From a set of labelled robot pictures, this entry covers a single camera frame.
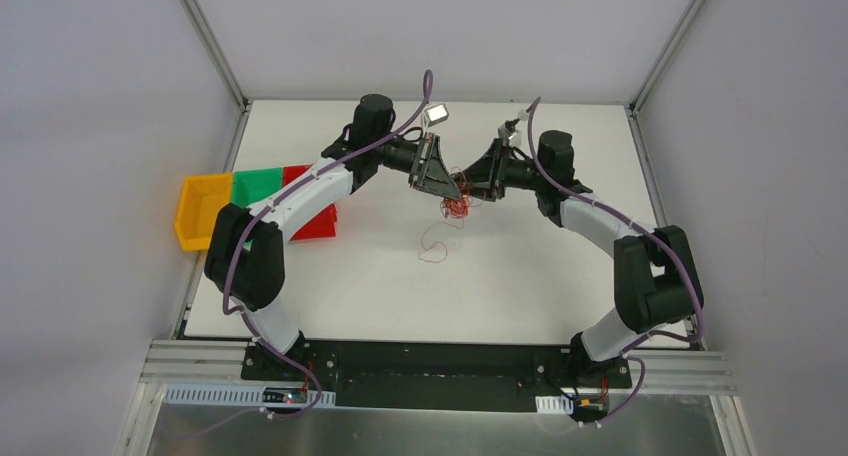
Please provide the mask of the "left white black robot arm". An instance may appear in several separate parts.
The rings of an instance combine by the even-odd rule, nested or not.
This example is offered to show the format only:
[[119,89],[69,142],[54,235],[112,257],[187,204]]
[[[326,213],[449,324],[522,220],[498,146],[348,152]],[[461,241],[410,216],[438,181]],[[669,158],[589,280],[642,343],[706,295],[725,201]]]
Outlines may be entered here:
[[204,274],[222,294],[225,314],[237,313],[257,343],[269,351],[266,365],[281,380],[297,378],[305,354],[295,347],[300,330],[280,294],[286,279],[285,247],[307,222],[355,193],[379,168],[408,174],[412,188],[447,199],[461,196],[440,155],[432,126],[447,120],[443,104],[420,105],[412,115],[420,136],[407,140],[406,122],[393,126],[391,99],[363,96],[340,136],[316,162],[282,189],[246,207],[229,203],[218,212]]

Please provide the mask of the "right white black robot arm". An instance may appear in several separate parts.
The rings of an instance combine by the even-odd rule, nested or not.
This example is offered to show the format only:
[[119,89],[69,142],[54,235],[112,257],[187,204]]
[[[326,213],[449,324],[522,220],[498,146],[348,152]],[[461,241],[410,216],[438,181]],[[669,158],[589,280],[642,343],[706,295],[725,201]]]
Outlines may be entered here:
[[528,156],[500,139],[453,179],[473,198],[497,201],[509,189],[534,193],[540,213],[591,242],[613,261],[614,307],[570,341],[566,373],[595,384],[623,354],[703,309],[704,297],[686,233],[647,228],[603,203],[575,176],[572,136],[542,133]]

